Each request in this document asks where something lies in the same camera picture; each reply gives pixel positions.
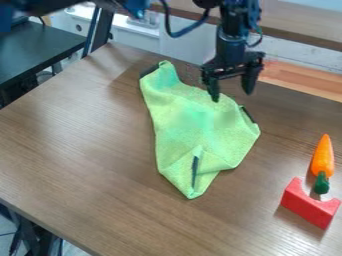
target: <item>black cable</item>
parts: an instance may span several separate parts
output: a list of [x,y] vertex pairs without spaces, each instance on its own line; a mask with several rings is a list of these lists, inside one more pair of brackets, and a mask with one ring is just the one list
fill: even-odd
[[10,233],[1,234],[0,237],[2,237],[2,236],[14,235],[15,233],[16,233],[16,232],[10,232]]
[[262,33],[261,28],[258,27],[258,28],[256,29],[256,32],[258,32],[258,34],[259,34],[259,36],[260,36],[259,39],[258,39],[256,42],[252,43],[252,44],[248,44],[248,43],[246,42],[247,47],[253,48],[253,47],[255,47],[255,46],[258,46],[258,45],[262,42],[262,39],[264,38],[264,34]]
[[200,20],[196,21],[195,23],[193,23],[189,27],[183,28],[180,31],[172,32],[171,31],[171,25],[170,25],[170,7],[168,6],[168,4],[166,3],[165,0],[159,0],[159,1],[163,5],[164,11],[165,11],[165,30],[166,30],[166,33],[172,38],[178,38],[178,37],[181,37],[185,34],[188,34],[192,30],[194,30],[195,28],[198,28],[199,26],[201,26],[209,18],[210,9],[205,9]]
[[46,23],[45,23],[45,21],[43,20],[43,18],[42,17],[38,17],[38,19],[40,20],[40,22],[43,24],[43,26],[46,26]]

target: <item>green towel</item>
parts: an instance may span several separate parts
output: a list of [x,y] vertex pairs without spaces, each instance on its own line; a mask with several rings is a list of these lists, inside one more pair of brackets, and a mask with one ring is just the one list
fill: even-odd
[[153,119],[158,170],[189,199],[221,170],[236,168],[260,136],[243,107],[225,95],[212,102],[206,91],[183,84],[168,61],[143,76],[140,88]]

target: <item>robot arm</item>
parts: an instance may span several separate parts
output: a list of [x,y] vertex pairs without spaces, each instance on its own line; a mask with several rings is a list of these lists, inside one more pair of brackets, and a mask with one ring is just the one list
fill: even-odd
[[[203,16],[199,21],[178,32],[171,31],[170,9],[166,0],[159,1],[165,10],[166,32],[173,38],[183,36],[203,24],[209,17],[210,10],[219,7],[221,24],[217,28],[216,56],[201,67],[202,81],[214,102],[219,100],[218,83],[222,79],[241,76],[244,91],[247,94],[253,92],[259,73],[263,69],[265,53],[246,51],[246,47],[254,47],[262,40],[261,29],[258,26],[261,14],[259,0],[193,0],[198,7],[205,9]],[[41,16],[80,2],[84,0],[0,0],[0,8],[1,4],[7,4],[31,15]],[[136,18],[143,18],[145,9],[150,5],[149,0],[93,0],[93,2],[107,8],[115,8],[116,4],[120,4]],[[247,39],[252,30],[260,34],[260,39],[248,45]]]

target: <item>wood grain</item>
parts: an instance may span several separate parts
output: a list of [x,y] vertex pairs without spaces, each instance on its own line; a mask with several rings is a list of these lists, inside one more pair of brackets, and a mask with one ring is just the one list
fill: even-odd
[[324,132],[337,161],[331,193],[342,197],[342,104],[261,82],[248,97],[238,80],[222,82],[262,136],[189,201],[157,172],[138,88],[164,59],[106,45],[1,110],[1,202],[93,255],[339,255],[341,210],[323,233],[278,205]]
[[342,102],[342,75],[285,62],[266,62],[259,81]]

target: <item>orange carrot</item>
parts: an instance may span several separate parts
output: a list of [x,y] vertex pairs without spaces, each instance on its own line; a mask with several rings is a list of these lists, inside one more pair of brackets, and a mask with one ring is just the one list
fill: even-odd
[[324,134],[319,141],[312,157],[310,169],[315,176],[318,176],[320,172],[324,172],[326,177],[330,178],[334,174],[334,150],[328,134]]

